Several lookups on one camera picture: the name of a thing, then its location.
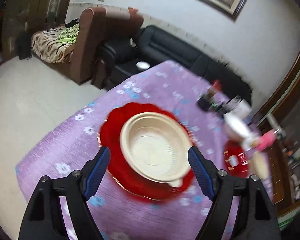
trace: plastic bowl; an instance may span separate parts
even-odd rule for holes
[[[146,63],[144,61],[139,61],[137,64],[136,64],[138,70],[140,71],[145,71],[147,70],[148,68],[150,68],[150,64],[149,63]]]
[[[122,154],[141,176],[180,187],[190,171],[188,133],[172,118],[146,112],[131,117],[120,133]]]

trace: black leather sofa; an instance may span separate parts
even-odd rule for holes
[[[110,40],[98,50],[98,57],[106,64],[105,86],[108,89],[139,73],[138,61],[145,61],[153,67],[172,59],[210,83],[219,80],[222,91],[231,99],[239,95],[251,104],[252,90],[247,83],[206,54],[170,33],[150,25],[141,29],[133,38],[136,47],[129,40]]]

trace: brown armchair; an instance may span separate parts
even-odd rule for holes
[[[143,17],[117,8],[85,9],[79,20],[79,33],[71,62],[49,64],[80,84],[92,77],[96,48],[109,39],[130,38],[143,24]]]

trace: blue gripper pad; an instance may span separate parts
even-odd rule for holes
[[[96,164],[93,167],[91,173],[86,178],[85,182],[85,191],[83,195],[85,196],[87,201],[90,199],[90,197],[94,196],[97,193],[101,180],[106,172],[106,169],[108,168],[108,165],[110,163],[109,148],[102,147],[97,153],[95,159],[97,159]]]
[[[202,161],[206,161],[203,156],[199,158],[197,153],[201,154],[201,152],[197,149],[197,147],[191,147],[188,151],[188,161],[194,172],[194,175],[199,183],[199,186],[202,190],[202,193],[207,196],[211,201],[213,201],[216,192],[213,189],[212,178],[209,176],[208,171],[205,169]]]

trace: purple tablecloth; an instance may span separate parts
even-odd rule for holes
[[[18,183],[27,201],[43,175],[52,179],[81,169],[99,150],[97,133],[108,113],[129,102],[152,103],[173,112],[181,123],[191,127],[203,156],[224,168],[223,147],[227,137],[222,119],[196,106],[198,97],[210,87],[181,65],[166,61],[132,76],[96,101],[79,110],[48,133],[16,166]],[[218,101],[227,101],[217,93]],[[264,181],[272,198],[271,180]],[[65,198],[61,198],[69,237],[76,240]],[[168,203],[142,203],[133,200],[106,173],[97,194],[88,206],[104,239],[195,239],[211,202],[193,179],[189,189]],[[223,239],[230,237],[238,206],[234,198]]]

